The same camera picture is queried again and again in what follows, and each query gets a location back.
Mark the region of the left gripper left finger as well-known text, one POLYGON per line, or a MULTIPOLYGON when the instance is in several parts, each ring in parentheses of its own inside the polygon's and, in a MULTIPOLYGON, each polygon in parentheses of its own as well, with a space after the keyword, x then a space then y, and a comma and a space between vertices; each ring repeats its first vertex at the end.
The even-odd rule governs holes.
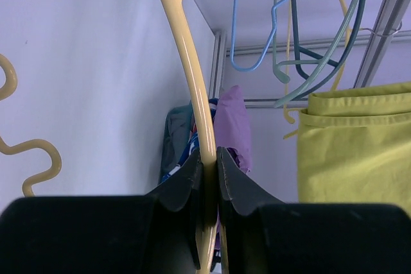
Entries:
POLYGON ((203 209, 198 151, 144 195, 20 198, 1 214, 1 272, 194 273, 203 209))

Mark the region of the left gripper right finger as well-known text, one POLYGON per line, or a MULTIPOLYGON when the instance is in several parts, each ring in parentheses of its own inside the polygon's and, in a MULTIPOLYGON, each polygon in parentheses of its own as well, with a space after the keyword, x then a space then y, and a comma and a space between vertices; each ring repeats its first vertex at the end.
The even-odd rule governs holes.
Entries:
POLYGON ((381 203, 285 203, 217 151, 224 273, 409 273, 410 217, 381 203))

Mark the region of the yellow-green trousers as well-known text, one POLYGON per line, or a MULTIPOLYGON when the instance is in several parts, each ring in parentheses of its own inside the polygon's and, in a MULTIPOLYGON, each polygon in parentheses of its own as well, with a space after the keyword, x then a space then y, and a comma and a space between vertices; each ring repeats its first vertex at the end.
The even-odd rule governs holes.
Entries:
POLYGON ((313 93, 299 113, 298 198, 410 210, 410 84, 313 93))

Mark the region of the cream plastic hanger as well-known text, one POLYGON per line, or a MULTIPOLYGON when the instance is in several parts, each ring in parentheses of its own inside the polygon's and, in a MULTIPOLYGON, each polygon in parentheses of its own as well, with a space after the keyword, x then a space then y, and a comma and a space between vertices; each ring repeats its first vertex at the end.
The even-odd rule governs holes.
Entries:
MULTIPOLYGON (((198 136, 200 138, 201 162, 205 167, 205 223, 200 229, 200 268, 195 273, 210 273, 213 259, 217 224, 216 224, 216 144, 214 129, 206 98, 206 86, 198 59, 195 44, 182 7, 182 0, 161 0, 167 16, 173 38, 177 45, 180 60, 184 69, 189 93, 193 104, 198 136)), ((17 75, 10 61, 1 54, 1 68, 5 73, 5 83, 1 87, 1 100, 11 96, 17 88, 17 75)), ((1 138, 1 153, 16 155, 32 149, 44 150, 51 159, 51 167, 35 174, 23 182, 22 191, 25 196, 33 197, 32 186, 56 177, 62 167, 62 159, 58 150, 44 139, 32 139, 14 146, 7 145, 1 138)))

